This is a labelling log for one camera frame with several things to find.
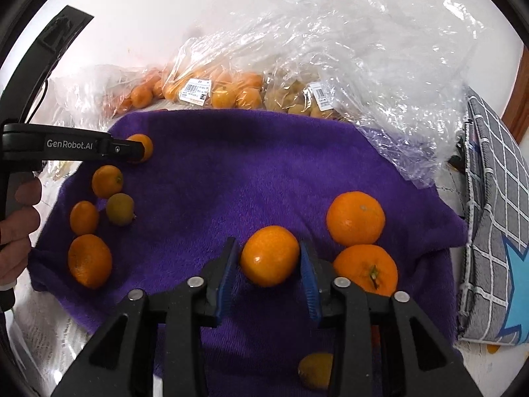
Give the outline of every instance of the brown wooden frame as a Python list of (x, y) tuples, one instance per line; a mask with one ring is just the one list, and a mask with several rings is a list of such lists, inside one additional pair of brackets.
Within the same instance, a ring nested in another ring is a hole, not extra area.
[(518, 76), (502, 121), (516, 143), (520, 144), (529, 127), (529, 50), (527, 47), (524, 48)]

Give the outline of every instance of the barcode label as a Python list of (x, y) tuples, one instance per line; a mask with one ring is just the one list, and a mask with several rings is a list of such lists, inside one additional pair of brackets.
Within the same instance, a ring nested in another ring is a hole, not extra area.
[(203, 79), (189, 79), (178, 97), (181, 101), (203, 106), (210, 95), (211, 81)]
[(322, 84), (319, 82), (313, 82), (309, 83), (308, 87), (312, 94), (314, 95), (314, 98), (316, 99), (316, 103), (318, 103), (319, 110), (325, 111), (325, 110), (331, 110), (333, 107), (331, 103), (329, 102), (329, 99), (325, 95), (322, 89)]

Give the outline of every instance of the finger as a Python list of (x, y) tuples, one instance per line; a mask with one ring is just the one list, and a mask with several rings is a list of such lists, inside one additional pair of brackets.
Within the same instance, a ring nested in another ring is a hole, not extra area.
[(0, 277), (0, 285), (9, 285), (22, 274), (24, 269), (27, 267), (27, 257), (20, 261), (15, 267), (7, 272), (3, 277)]
[(23, 239), (39, 229), (40, 215), (34, 207), (24, 206), (0, 221), (0, 245)]
[(15, 200), (25, 206), (39, 204), (42, 195), (42, 185), (39, 179), (34, 179), (19, 186), (15, 193)]
[(0, 251), (0, 276), (5, 275), (25, 259), (31, 251), (31, 241), (29, 237), (15, 240), (9, 243)]

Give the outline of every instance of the blue star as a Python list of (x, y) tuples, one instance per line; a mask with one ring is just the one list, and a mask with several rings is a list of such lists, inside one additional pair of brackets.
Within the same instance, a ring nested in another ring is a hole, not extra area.
[(529, 261), (525, 261), (529, 246), (520, 253), (511, 241), (503, 236), (503, 244), (509, 262), (509, 306), (499, 336), (518, 332), (517, 344), (529, 337)]

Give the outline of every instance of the gray checkered cloth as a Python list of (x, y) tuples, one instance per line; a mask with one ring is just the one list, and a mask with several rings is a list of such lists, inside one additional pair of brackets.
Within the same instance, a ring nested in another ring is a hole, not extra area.
[(503, 122), (470, 88), (464, 149), (469, 232), (459, 291), (459, 338), (515, 344), (518, 332), (500, 335), (511, 294), (503, 237), (520, 252), (529, 242), (528, 168)]

